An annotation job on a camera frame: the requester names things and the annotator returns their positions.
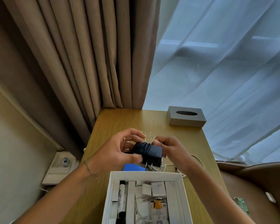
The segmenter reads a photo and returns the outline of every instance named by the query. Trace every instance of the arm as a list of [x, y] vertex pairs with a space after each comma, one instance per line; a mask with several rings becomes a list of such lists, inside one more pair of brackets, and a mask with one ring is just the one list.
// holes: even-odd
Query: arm
[[215, 224], [255, 224], [223, 191], [205, 169], [175, 137], [156, 137], [154, 145], [163, 148], [164, 156], [184, 172]]
[[[145, 135], [136, 129], [127, 129], [112, 136], [91, 158], [88, 164], [93, 175], [119, 170], [127, 163], [140, 163], [142, 156], [125, 154], [134, 145], [127, 141], [144, 142]], [[93, 177], [82, 162], [48, 194], [26, 211], [14, 224], [60, 223], [85, 191]]]

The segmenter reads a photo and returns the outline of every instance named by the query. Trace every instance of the blue object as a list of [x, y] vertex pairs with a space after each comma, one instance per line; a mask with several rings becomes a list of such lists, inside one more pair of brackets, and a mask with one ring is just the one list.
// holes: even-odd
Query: blue object
[[140, 167], [136, 164], [126, 164], [123, 168], [123, 171], [145, 171], [146, 168]]

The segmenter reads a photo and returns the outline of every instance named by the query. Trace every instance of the brown curtain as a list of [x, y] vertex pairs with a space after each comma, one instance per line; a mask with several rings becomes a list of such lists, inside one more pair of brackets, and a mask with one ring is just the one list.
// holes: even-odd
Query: brown curtain
[[80, 158], [101, 106], [142, 108], [160, 1], [0, 0], [0, 80]]

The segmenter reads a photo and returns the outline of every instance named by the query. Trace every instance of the hand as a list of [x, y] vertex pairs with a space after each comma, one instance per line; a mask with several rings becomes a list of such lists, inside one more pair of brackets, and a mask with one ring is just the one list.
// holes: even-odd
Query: hand
[[144, 142], [145, 135], [136, 129], [130, 128], [113, 135], [91, 158], [88, 164], [93, 175], [120, 170], [127, 163], [141, 163], [139, 154], [125, 154], [133, 148], [134, 142]]
[[168, 158], [183, 173], [194, 159], [176, 137], [156, 137], [153, 144], [163, 148], [163, 157]]

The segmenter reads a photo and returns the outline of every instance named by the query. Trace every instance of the gray tissue box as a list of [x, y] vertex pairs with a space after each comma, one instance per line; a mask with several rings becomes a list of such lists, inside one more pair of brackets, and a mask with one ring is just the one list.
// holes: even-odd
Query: gray tissue box
[[203, 127], [206, 123], [200, 108], [169, 106], [167, 118], [169, 125]]

